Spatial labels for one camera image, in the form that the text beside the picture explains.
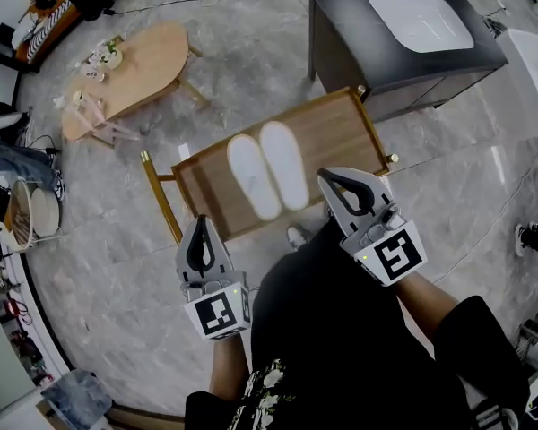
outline slipper pair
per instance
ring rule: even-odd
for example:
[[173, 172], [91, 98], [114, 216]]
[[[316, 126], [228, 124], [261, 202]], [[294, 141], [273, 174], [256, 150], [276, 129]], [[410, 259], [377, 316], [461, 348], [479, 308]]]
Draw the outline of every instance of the slipper pair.
[[227, 144], [227, 159], [233, 176], [260, 219], [275, 219], [282, 211], [267, 168], [287, 209], [299, 211], [307, 207], [303, 158], [293, 132], [283, 123], [270, 121], [264, 125], [258, 144], [248, 135], [236, 135]]

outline table leg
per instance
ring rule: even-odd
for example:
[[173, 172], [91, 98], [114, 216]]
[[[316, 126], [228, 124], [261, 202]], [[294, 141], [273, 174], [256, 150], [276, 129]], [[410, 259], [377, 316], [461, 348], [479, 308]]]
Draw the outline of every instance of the table leg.
[[110, 121], [106, 121], [104, 125], [106, 125], [106, 128], [103, 129], [102, 131], [109, 132], [109, 135], [114, 139], [119, 138], [119, 139], [126, 139], [126, 140], [140, 140], [139, 133], [130, 131], [125, 126], [117, 125], [116, 123], [112, 123]]
[[89, 134], [88, 138], [94, 140], [97, 143], [101, 143], [106, 148], [110, 148], [112, 150], [114, 149], [114, 144], [113, 143], [106, 142], [105, 140], [101, 139], [100, 137], [94, 135], [93, 133]]
[[197, 49], [196, 47], [192, 47], [191, 45], [189, 45], [189, 50], [194, 53], [197, 57], [203, 57], [204, 56], [204, 53], [202, 53], [199, 49]]
[[206, 107], [209, 105], [209, 100], [207, 100], [204, 96], [201, 95], [201, 92], [199, 92], [196, 88], [194, 88], [188, 81], [183, 80], [181, 78], [178, 78], [177, 81], [179, 84], [181, 84], [184, 88], [186, 88], [191, 94], [197, 99], [197, 101], [203, 106]]
[[313, 82], [317, 77], [313, 64], [313, 51], [315, 46], [315, 0], [309, 0], [308, 10], [308, 77]]

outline oval wooden table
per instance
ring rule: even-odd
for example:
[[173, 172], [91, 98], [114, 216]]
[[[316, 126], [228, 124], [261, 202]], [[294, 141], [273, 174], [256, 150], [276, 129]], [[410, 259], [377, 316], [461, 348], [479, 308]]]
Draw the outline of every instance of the oval wooden table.
[[[65, 91], [67, 100], [77, 90], [101, 99], [102, 112], [107, 120], [123, 116], [138, 107], [184, 86], [202, 104], [208, 101], [189, 82], [179, 78], [186, 66], [189, 51], [201, 57], [197, 49], [189, 46], [186, 29], [174, 21], [165, 21], [142, 30], [132, 38], [119, 43], [124, 60], [108, 73], [103, 82], [77, 75]], [[96, 121], [87, 116], [94, 127]], [[64, 137], [75, 141], [91, 137], [109, 147], [113, 145], [93, 134], [80, 120], [66, 110], [62, 115]]]

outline black t-shirt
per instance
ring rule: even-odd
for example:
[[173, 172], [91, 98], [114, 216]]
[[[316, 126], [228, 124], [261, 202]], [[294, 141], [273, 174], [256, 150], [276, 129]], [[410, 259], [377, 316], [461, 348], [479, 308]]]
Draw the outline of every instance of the black t-shirt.
[[253, 310], [245, 396], [187, 398], [194, 429], [470, 428], [458, 375], [519, 416], [523, 368], [480, 297], [441, 323], [435, 358], [408, 331], [395, 292], [340, 249], [329, 222], [264, 278]]

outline marble floor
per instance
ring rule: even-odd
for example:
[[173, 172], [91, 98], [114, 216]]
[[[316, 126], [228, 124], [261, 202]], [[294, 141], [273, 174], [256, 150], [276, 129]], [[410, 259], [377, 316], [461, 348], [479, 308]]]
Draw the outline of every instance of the marble floor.
[[[123, 11], [167, 0], [117, 0]], [[497, 0], [469, 0], [482, 14]], [[508, 27], [538, 33], [527, 0], [501, 0]], [[148, 105], [123, 124], [139, 142], [108, 150], [96, 142], [63, 142], [52, 99], [77, 61], [101, 39], [130, 35], [156, 21], [187, 27], [193, 58], [187, 78], [212, 105], [200, 109], [184, 91]], [[139, 159], [148, 150], [158, 172], [248, 125], [324, 94], [306, 78], [308, 0], [225, 0], [164, 6], [83, 22], [22, 80], [19, 107], [34, 107], [30, 140], [44, 133], [63, 149], [67, 196], [58, 241], [27, 253], [56, 335], [75, 366], [91, 370], [118, 403], [183, 415], [185, 397], [208, 385], [212, 346], [185, 318], [176, 247]], [[538, 256], [513, 254], [518, 221], [538, 220], [538, 138], [502, 142], [494, 108], [473, 87], [438, 110], [412, 113], [376, 128], [400, 162], [386, 177], [404, 213], [414, 219], [429, 257], [422, 273], [457, 298], [484, 297], [507, 335], [538, 294]], [[175, 185], [168, 196], [187, 221]], [[324, 222], [322, 206], [298, 214], [307, 228]], [[289, 252], [282, 222], [230, 241], [234, 264], [255, 287]]]

